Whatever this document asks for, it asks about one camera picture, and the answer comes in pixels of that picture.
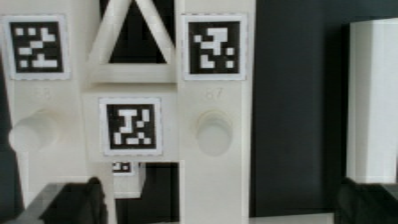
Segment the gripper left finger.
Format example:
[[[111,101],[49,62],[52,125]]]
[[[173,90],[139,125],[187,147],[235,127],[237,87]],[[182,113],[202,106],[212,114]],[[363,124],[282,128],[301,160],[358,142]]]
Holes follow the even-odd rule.
[[[11,224],[109,224],[100,179],[49,184]]]

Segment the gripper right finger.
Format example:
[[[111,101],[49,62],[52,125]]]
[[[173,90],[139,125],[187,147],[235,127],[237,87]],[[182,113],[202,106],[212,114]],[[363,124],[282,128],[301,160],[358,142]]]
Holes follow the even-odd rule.
[[[335,224],[398,224],[398,183],[365,184],[344,179]]]

